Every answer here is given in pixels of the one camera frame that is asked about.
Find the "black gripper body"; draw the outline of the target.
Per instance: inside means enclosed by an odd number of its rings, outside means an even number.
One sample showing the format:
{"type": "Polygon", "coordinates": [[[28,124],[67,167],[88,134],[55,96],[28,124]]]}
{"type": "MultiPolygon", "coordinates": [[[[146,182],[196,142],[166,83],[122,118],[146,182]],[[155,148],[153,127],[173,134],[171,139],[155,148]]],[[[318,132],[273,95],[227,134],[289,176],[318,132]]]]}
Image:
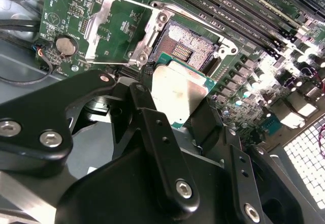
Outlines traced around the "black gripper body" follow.
{"type": "MultiPolygon", "coordinates": [[[[183,223],[238,223],[232,197],[223,193],[224,170],[183,153],[200,194],[195,213],[183,223]]],[[[57,223],[177,223],[158,203],[142,148],[75,182],[57,207],[57,223]]]]}

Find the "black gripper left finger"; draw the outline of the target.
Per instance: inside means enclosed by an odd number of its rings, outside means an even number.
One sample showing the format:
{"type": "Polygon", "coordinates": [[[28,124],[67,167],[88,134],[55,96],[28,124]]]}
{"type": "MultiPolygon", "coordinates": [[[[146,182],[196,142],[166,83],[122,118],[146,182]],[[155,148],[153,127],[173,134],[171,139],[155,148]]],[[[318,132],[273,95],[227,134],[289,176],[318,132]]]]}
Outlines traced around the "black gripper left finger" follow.
{"type": "MultiPolygon", "coordinates": [[[[96,97],[111,95],[115,86],[109,75],[91,70],[1,104],[1,121],[20,126],[17,134],[2,130],[1,169],[35,176],[61,172],[83,107],[96,97]]],[[[134,82],[122,93],[122,98],[110,97],[122,110],[119,146],[126,149],[133,143],[144,150],[165,212],[195,212],[200,196],[167,117],[157,111],[144,85],[134,82]]]]}

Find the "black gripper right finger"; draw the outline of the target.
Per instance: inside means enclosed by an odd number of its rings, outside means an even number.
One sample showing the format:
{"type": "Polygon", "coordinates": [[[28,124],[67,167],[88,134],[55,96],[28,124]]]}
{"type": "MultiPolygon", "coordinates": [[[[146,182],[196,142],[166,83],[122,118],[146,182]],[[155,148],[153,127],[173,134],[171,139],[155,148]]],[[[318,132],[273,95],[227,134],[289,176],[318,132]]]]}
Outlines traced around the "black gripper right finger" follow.
{"type": "Polygon", "coordinates": [[[218,162],[226,223],[320,223],[320,215],[260,146],[242,149],[240,138],[203,99],[190,116],[202,156],[218,162]]]}

